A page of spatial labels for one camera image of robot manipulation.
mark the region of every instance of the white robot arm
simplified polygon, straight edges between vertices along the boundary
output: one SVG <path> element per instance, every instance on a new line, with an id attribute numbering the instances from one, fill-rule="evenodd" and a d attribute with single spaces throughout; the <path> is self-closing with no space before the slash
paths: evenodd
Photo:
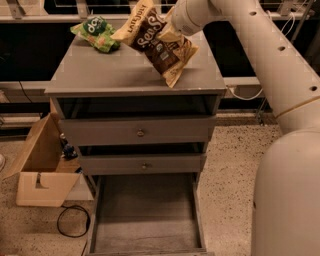
<path id="1" fill-rule="evenodd" d="M 236 31 L 285 134 L 266 152 L 257 173 L 252 255 L 319 255 L 319 76 L 258 0 L 178 0 L 172 25 L 192 35 L 222 18 Z"/>

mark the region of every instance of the drawer knob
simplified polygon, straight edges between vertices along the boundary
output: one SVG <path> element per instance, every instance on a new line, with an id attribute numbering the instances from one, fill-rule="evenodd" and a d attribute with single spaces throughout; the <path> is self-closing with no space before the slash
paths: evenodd
<path id="1" fill-rule="evenodd" d="M 139 129 L 139 130 L 137 131 L 137 136 L 138 136 L 138 137 L 143 137 L 143 136 L 144 136 L 144 131 L 143 131 L 142 129 Z"/>
<path id="2" fill-rule="evenodd" d="M 148 165 L 147 163 L 143 163 L 142 166 L 141 166 L 141 169 L 142 169 L 142 170 L 147 170 L 147 169 L 148 169 L 148 166 L 149 166 L 149 165 Z"/>

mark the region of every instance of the chip bag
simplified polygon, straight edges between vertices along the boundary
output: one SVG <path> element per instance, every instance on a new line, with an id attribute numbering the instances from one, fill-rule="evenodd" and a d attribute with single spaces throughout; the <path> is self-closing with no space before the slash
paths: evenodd
<path id="1" fill-rule="evenodd" d="M 111 38 L 144 52 L 154 68 L 165 78 L 167 85 L 173 88 L 198 46 L 182 34 L 162 34 L 164 28 L 172 28 L 171 14 L 172 10 L 162 19 L 156 13 L 152 0 L 140 0 L 127 22 Z M 165 41 L 159 35 L 170 40 Z"/>
<path id="2" fill-rule="evenodd" d="M 89 19 L 71 27 L 70 30 L 101 52 L 108 53 L 120 47 L 120 43 L 110 37 L 115 32 L 115 29 L 102 17 Z"/>

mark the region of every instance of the speckled floor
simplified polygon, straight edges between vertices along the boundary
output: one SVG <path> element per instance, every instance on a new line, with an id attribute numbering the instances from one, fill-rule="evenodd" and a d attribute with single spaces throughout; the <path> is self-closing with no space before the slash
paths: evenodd
<path id="1" fill-rule="evenodd" d="M 200 212 L 209 252 L 216 256 L 250 255 L 251 206 L 255 173 L 264 152 L 280 136 L 269 118 L 260 126 L 252 115 L 219 114 L 199 184 Z M 80 256 L 86 237 L 63 237 L 56 229 L 62 208 L 17 207 L 18 177 L 3 180 L 23 141 L 4 141 L 7 164 L 0 172 L 0 255 Z M 92 202 L 80 202 L 91 211 Z M 84 215 L 65 218 L 65 230 L 81 232 Z"/>

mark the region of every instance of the cardboard box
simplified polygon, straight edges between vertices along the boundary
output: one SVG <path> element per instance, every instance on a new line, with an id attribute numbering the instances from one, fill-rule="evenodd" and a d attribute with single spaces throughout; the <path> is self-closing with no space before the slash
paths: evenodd
<path id="1" fill-rule="evenodd" d="M 60 207 L 65 200 L 93 200 L 77 158 L 61 157 L 60 132 L 51 114 L 36 122 L 5 178 L 19 174 L 16 203 Z"/>

